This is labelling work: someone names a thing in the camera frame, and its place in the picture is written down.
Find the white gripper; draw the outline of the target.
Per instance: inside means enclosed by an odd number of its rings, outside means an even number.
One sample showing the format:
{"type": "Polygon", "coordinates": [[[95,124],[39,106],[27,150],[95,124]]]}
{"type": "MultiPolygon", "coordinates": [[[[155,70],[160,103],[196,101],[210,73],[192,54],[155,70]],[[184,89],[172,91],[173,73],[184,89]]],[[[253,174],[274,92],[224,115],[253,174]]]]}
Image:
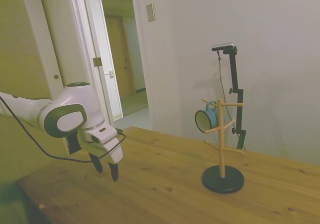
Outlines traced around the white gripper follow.
{"type": "Polygon", "coordinates": [[[99,157],[106,154],[111,177],[114,182],[119,179],[118,162],[123,158],[117,130],[111,125],[100,125],[88,129],[80,129],[80,147],[89,152],[89,157],[97,172],[103,172],[99,157]]]}

